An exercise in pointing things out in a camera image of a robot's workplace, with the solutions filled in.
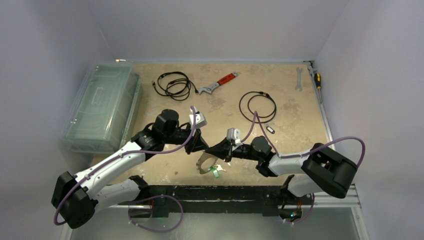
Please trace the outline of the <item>large metal key ring plate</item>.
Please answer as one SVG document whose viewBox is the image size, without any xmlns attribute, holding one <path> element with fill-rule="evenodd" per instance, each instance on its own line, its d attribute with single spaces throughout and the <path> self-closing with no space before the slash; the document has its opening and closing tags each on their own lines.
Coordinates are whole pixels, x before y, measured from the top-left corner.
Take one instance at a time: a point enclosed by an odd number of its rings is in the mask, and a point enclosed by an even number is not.
<svg viewBox="0 0 424 240">
<path fill-rule="evenodd" d="M 206 174 L 215 167 L 218 157 L 204 152 L 196 162 L 196 168 L 201 175 Z"/>
</svg>

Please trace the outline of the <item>green key tag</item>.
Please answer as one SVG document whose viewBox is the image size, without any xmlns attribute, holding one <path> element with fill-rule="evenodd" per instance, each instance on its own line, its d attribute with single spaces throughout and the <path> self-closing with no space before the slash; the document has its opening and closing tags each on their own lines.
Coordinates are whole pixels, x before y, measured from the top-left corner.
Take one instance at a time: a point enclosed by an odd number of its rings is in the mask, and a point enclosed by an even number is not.
<svg viewBox="0 0 424 240">
<path fill-rule="evenodd" d="M 215 168 L 212 170 L 212 174 L 216 179 L 218 179 L 220 177 L 219 171 Z"/>
</svg>

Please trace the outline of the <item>clear plastic storage box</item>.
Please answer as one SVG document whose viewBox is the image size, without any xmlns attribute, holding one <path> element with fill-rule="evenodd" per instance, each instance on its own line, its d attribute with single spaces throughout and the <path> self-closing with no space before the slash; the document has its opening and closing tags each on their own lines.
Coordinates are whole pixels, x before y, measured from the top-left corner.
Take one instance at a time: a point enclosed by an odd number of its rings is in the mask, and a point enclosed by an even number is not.
<svg viewBox="0 0 424 240">
<path fill-rule="evenodd" d="M 142 86 L 130 62 L 95 62 L 69 111 L 61 140 L 82 154 L 112 154 L 129 139 Z"/>
</svg>

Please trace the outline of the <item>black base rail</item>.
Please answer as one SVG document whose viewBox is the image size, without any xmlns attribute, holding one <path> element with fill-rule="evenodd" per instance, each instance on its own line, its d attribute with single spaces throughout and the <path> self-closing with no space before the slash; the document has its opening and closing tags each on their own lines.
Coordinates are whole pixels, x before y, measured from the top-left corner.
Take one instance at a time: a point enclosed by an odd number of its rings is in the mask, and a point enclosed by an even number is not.
<svg viewBox="0 0 424 240">
<path fill-rule="evenodd" d="M 170 213 L 261 214 L 264 217 L 290 218 L 301 204 L 312 203 L 311 194 L 297 198 L 281 186 L 210 186 L 150 185 L 141 190 L 139 200 L 152 200 L 153 216 L 165 218 Z"/>
</svg>

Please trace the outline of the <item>silver open-end wrench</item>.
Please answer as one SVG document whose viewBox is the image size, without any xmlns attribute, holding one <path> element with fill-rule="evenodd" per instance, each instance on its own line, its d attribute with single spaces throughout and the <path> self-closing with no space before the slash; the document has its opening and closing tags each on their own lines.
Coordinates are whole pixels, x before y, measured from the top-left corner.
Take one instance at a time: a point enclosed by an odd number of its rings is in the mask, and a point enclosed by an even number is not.
<svg viewBox="0 0 424 240">
<path fill-rule="evenodd" d="M 302 71 L 303 69 L 300 67 L 296 68 L 296 72 L 297 72 L 297 80 L 296 80 L 296 86 L 294 87 L 294 89 L 296 91 L 301 92 L 303 90 L 302 88 Z"/>
</svg>

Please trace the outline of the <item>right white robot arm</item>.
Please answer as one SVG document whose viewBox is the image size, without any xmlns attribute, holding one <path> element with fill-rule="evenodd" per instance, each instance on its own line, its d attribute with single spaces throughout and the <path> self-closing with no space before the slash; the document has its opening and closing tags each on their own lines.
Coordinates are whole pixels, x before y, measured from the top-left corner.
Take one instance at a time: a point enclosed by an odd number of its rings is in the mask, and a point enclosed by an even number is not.
<svg viewBox="0 0 424 240">
<path fill-rule="evenodd" d="M 280 191 L 282 200 L 288 204 L 306 194 L 318 192 L 345 198 L 359 168 L 352 160 L 322 143 L 315 143 L 309 151 L 278 155 L 264 136 L 240 146 L 236 146 L 233 140 L 224 139 L 205 152 L 226 162 L 233 158 L 256 161 L 255 168 L 265 177 L 292 175 L 293 178 Z"/>
</svg>

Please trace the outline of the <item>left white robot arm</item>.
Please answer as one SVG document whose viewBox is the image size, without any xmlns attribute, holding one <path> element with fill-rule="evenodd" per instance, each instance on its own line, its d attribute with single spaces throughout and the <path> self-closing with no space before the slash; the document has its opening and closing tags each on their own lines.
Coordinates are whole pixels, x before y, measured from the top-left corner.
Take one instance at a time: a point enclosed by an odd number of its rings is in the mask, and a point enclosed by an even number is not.
<svg viewBox="0 0 424 240">
<path fill-rule="evenodd" d="M 55 207 L 53 223 L 76 229 L 111 205 L 129 201 L 138 205 L 146 203 L 149 191 L 142 177 L 130 177 L 115 185 L 110 182 L 155 155 L 171 154 L 182 148 L 187 154 L 205 150 L 208 146 L 200 129 L 206 124 L 206 117 L 194 106 L 190 108 L 189 121 L 182 125 L 176 111 L 164 109 L 154 122 L 100 163 L 75 174 L 62 173 L 51 199 Z"/>
</svg>

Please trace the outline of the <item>red handled adjustable wrench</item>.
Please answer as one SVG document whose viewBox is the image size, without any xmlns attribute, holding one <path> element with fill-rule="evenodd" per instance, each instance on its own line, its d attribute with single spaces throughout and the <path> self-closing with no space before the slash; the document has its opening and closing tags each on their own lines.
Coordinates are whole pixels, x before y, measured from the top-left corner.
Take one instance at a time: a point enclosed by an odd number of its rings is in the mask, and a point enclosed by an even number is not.
<svg viewBox="0 0 424 240">
<path fill-rule="evenodd" d="M 233 80 L 234 78 L 236 78 L 239 74 L 237 72 L 232 72 L 226 76 L 224 76 L 223 78 L 221 78 L 220 80 L 216 81 L 215 83 L 213 83 L 210 86 L 207 87 L 200 87 L 198 89 L 198 94 L 201 95 L 202 93 L 207 93 L 209 95 L 211 95 L 213 93 L 213 91 L 222 86 L 223 84 L 228 83 L 229 81 Z"/>
</svg>

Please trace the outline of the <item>yellow black screwdriver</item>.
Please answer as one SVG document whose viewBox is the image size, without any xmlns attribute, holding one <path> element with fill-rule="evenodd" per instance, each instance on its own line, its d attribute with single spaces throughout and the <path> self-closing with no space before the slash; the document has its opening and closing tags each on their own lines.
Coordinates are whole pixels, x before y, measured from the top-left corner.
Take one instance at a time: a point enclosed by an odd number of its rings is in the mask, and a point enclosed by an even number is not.
<svg viewBox="0 0 424 240">
<path fill-rule="evenodd" d="M 306 65 L 307 65 L 307 69 L 309 71 L 310 76 L 313 78 L 313 81 L 314 81 L 314 84 L 315 84 L 315 88 L 316 88 L 316 92 L 317 92 L 318 101 L 319 101 L 320 104 L 322 104 L 321 75 L 313 67 L 313 63 L 312 62 L 308 62 Z"/>
</svg>

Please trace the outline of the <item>aluminium frame rail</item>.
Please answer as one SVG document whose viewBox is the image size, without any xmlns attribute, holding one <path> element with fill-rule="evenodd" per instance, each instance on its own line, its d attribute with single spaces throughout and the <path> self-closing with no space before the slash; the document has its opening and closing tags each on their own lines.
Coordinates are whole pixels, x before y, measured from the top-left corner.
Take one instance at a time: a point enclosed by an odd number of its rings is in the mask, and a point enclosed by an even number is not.
<svg viewBox="0 0 424 240">
<path fill-rule="evenodd" d="M 345 198 L 336 198 L 325 192 L 317 192 L 314 196 L 315 208 L 356 208 L 361 206 L 357 188 L 354 184 L 350 186 Z"/>
</svg>

